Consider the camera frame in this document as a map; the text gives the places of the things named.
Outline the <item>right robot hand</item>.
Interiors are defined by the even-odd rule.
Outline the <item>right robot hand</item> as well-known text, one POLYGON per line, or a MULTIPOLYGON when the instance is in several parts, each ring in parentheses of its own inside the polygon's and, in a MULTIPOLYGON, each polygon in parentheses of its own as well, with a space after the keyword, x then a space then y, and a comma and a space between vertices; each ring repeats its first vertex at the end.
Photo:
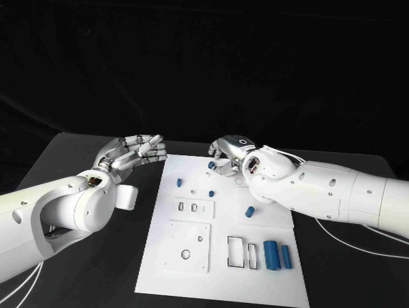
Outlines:
POLYGON ((214 160, 218 160, 221 154, 224 154, 228 162, 221 166, 208 163, 208 169, 226 177, 236 175, 241 169, 247 154, 256 149, 256 144, 244 136, 224 135, 217 138, 208 146, 208 155, 214 160))

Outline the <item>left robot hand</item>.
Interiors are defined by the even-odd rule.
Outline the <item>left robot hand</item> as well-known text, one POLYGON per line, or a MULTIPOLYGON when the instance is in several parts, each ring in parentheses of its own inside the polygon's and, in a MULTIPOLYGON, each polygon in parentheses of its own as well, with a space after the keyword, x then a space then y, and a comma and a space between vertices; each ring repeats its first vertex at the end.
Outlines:
POLYGON ((112 139, 99 150, 92 169, 105 172, 119 184, 132 168, 167 159, 161 135, 132 135, 112 139))

